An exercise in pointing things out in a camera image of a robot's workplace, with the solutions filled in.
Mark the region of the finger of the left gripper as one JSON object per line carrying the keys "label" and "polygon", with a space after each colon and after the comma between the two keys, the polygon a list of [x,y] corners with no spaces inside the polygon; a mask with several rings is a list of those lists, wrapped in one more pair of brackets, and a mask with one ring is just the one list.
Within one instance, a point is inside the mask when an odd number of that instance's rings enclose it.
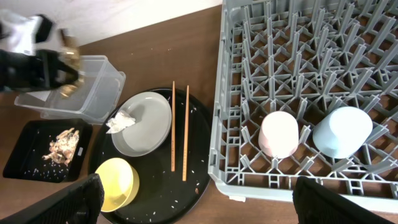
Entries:
{"label": "finger of the left gripper", "polygon": [[62,82],[59,82],[56,79],[52,79],[52,78],[46,79],[45,80],[45,89],[53,90],[53,89],[61,88],[62,86],[66,86],[66,85],[74,85],[78,80],[79,80],[79,78],[74,79],[74,80],[66,79]]}
{"label": "finger of the left gripper", "polygon": [[43,50],[43,63],[44,68],[48,72],[61,70],[70,74],[72,78],[79,77],[78,71],[63,62],[60,58],[60,54],[54,50]]}

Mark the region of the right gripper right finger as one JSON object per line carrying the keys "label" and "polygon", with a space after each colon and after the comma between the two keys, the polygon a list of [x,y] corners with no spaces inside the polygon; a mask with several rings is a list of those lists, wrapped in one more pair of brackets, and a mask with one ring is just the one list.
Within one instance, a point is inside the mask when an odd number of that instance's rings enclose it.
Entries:
{"label": "right gripper right finger", "polygon": [[392,224],[304,176],[292,196],[300,224]]}

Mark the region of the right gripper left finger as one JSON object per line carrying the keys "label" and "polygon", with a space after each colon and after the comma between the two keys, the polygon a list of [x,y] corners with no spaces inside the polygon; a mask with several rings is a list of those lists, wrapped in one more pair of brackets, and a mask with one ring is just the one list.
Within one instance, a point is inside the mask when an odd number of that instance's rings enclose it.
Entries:
{"label": "right gripper left finger", "polygon": [[51,196],[1,220],[1,224],[96,223],[104,202],[98,174],[90,174]]}

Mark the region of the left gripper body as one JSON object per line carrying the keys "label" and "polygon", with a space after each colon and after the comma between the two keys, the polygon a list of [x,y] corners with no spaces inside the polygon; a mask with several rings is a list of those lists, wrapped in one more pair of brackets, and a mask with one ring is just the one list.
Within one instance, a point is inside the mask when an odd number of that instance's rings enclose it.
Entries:
{"label": "left gripper body", "polygon": [[28,92],[46,89],[41,59],[1,50],[1,91]]}

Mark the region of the gold snack wrapper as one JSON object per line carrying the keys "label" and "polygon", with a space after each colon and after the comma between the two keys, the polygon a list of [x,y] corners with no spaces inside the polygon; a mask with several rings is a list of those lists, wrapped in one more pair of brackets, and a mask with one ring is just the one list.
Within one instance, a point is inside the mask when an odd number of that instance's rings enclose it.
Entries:
{"label": "gold snack wrapper", "polygon": [[79,72],[79,78],[71,85],[65,85],[61,88],[60,94],[64,98],[70,97],[74,92],[84,84],[84,73],[80,72],[80,50],[77,39],[68,31],[68,29],[59,29],[58,33],[62,41],[62,57],[65,64]]}

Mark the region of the yellow bowl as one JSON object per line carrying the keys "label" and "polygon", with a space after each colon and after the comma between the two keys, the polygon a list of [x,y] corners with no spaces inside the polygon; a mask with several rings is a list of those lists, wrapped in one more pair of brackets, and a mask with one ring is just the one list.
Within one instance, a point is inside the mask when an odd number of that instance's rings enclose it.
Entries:
{"label": "yellow bowl", "polygon": [[104,161],[95,171],[104,188],[102,212],[114,212],[130,204],[136,197],[140,180],[128,161],[115,157]]}

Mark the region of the food scraps and rice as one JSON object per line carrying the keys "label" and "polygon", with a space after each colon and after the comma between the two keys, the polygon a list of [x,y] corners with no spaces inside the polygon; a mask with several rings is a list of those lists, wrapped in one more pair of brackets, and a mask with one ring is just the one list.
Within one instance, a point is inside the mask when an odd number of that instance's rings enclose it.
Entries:
{"label": "food scraps and rice", "polygon": [[68,166],[73,160],[80,139],[79,133],[80,131],[75,128],[70,128],[61,132],[55,138],[55,141],[50,142],[50,153],[43,155],[42,159],[50,159],[54,163]]}

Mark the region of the pink plastic cup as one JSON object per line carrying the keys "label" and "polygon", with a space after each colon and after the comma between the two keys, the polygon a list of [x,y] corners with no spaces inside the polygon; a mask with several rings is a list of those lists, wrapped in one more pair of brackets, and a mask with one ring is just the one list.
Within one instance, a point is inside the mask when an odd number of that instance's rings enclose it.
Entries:
{"label": "pink plastic cup", "polygon": [[291,156],[299,145],[296,119],[285,111],[271,112],[262,120],[258,144],[267,156],[278,159]]}

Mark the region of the blue plastic cup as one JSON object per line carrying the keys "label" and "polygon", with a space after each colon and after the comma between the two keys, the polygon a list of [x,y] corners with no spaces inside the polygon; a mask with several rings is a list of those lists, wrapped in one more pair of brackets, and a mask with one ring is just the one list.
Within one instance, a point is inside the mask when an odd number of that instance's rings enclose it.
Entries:
{"label": "blue plastic cup", "polygon": [[369,115],[359,108],[333,110],[313,130],[316,148],[328,157],[343,159],[354,154],[373,130]]}

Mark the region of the grey dishwasher rack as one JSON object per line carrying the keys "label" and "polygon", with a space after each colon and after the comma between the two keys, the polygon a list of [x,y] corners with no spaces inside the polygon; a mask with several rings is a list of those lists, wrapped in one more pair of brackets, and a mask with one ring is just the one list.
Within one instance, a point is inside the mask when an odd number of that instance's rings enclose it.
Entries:
{"label": "grey dishwasher rack", "polygon": [[[333,159],[312,141],[333,110],[366,112],[373,130]],[[397,212],[397,2],[224,1],[208,173],[231,198],[292,201],[306,176],[358,205]],[[258,145],[262,119],[285,111],[298,148]]]}

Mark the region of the clear plastic bin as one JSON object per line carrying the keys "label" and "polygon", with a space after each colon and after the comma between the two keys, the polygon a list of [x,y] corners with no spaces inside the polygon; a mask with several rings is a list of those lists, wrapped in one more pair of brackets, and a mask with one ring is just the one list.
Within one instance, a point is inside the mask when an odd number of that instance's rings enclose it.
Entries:
{"label": "clear plastic bin", "polygon": [[104,55],[84,55],[81,66],[84,83],[68,98],[59,89],[39,91],[20,94],[14,104],[38,111],[43,119],[81,118],[102,124],[116,107],[126,75]]}

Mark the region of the black rectangular tray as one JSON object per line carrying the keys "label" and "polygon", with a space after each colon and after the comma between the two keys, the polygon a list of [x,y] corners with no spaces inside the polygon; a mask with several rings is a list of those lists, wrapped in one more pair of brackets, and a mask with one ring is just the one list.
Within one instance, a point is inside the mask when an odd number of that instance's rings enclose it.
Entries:
{"label": "black rectangular tray", "polygon": [[[45,160],[50,143],[64,131],[78,131],[79,140],[68,164]],[[2,175],[5,178],[42,182],[73,182],[81,167],[93,132],[92,125],[82,119],[54,119],[28,122],[16,142]]]}

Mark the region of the crumpled white tissue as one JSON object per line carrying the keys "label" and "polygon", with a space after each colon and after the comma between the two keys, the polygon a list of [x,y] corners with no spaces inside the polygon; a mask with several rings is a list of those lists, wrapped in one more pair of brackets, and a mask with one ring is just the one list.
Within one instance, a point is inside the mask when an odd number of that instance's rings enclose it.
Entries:
{"label": "crumpled white tissue", "polygon": [[130,127],[136,123],[136,119],[131,117],[127,112],[124,110],[120,110],[116,113],[115,117],[110,118],[106,123],[107,127],[107,134],[115,134],[119,133],[122,130]]}

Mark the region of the round black tray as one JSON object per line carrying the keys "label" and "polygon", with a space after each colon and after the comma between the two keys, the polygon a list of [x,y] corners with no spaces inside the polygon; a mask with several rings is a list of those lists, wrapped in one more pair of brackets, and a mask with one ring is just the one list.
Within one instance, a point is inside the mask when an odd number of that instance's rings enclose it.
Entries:
{"label": "round black tray", "polygon": [[[172,96],[170,88],[156,93]],[[141,157],[128,157],[114,146],[108,127],[102,125],[90,154],[88,171],[93,173],[104,161],[119,157],[137,170],[140,180],[135,199],[114,212],[103,213],[111,223],[174,223],[188,213],[205,192],[210,177],[208,157],[211,138],[211,114],[193,95],[189,98],[189,131],[187,181],[182,181],[186,92],[175,91],[176,104],[176,165],[170,170],[171,138],[167,137],[154,152]]]}

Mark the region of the grey plate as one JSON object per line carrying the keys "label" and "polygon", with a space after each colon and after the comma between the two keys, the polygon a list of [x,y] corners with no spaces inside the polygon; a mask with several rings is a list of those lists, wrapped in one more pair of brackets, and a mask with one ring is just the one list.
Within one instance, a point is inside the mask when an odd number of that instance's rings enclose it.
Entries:
{"label": "grey plate", "polygon": [[164,96],[153,91],[137,94],[125,103],[124,111],[136,121],[111,135],[115,148],[125,156],[144,156],[165,140],[172,124],[172,109]]}

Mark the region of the left wooden chopstick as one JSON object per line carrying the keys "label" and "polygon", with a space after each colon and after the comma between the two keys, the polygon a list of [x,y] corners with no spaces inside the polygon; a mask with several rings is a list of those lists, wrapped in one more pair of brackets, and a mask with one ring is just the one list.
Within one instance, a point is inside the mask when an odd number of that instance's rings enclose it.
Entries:
{"label": "left wooden chopstick", "polygon": [[175,81],[172,82],[171,171],[175,172]]}

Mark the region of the wooden chopstick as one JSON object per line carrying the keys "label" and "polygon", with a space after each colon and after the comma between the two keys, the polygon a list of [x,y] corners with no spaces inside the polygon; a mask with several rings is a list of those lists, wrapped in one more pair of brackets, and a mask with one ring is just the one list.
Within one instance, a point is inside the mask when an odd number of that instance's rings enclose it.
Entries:
{"label": "wooden chopstick", "polygon": [[175,172],[175,81],[172,82],[171,171]]}
{"label": "wooden chopstick", "polygon": [[182,171],[182,181],[184,181],[184,182],[187,181],[189,98],[190,98],[190,87],[189,87],[189,85],[187,85],[186,102],[185,102],[185,127],[184,127],[183,171]]}

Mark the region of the right wooden chopstick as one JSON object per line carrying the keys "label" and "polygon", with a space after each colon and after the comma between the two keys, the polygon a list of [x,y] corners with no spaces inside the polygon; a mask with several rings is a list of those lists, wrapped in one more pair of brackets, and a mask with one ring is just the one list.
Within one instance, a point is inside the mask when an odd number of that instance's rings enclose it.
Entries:
{"label": "right wooden chopstick", "polygon": [[185,102],[185,127],[184,127],[183,171],[182,171],[182,181],[184,181],[184,182],[187,181],[189,98],[190,98],[190,87],[189,87],[189,85],[187,85],[186,102]]}

